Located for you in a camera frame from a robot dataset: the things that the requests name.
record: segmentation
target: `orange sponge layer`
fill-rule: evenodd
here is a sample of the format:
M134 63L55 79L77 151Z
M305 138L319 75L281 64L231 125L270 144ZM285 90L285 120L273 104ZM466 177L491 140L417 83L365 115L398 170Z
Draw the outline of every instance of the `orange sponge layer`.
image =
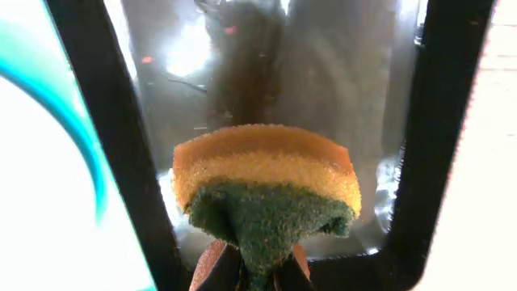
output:
M256 124L205 134L175 148L173 172L183 210L214 179L290 183L345 202L356 217L361 210L347 149L303 129Z

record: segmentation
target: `sponge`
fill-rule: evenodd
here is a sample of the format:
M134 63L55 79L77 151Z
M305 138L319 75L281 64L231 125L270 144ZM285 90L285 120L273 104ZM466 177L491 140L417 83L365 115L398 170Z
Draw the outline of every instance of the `sponge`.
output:
M174 150L173 187L193 226L238 247L251 289L302 238L347 236L361 195L347 149L283 125L242 125Z

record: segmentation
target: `plate with teal rim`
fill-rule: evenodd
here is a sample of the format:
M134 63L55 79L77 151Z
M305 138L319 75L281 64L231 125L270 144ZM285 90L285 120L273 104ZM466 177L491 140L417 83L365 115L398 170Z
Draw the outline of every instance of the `plate with teal rim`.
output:
M60 44L40 43L40 36L16 22L0 19L0 76L43 106L70 135L85 159L95 187L95 220L107 209L110 170L86 105ZM58 42L53 32L49 41Z

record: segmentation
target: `wet surface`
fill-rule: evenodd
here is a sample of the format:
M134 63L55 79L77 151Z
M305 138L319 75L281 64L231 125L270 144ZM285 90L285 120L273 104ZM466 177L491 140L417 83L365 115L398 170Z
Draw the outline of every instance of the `wet surface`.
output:
M159 175L170 169L174 147L200 134L249 123L297 126L350 150L363 193L355 229L376 223L381 139L403 131L383 128L400 10L395 0L122 4ZM346 242L307 242L315 246L308 255L365 251L356 233Z

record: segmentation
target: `red speck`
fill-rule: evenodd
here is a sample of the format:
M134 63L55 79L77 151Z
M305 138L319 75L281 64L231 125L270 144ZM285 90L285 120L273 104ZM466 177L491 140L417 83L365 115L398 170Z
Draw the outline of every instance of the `red speck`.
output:
M229 36L231 36L232 34L234 34L235 32L237 31L237 27L236 26L232 26L232 27L227 27L225 28L225 33Z
M147 56L142 57L142 64L150 64L153 62L153 57Z

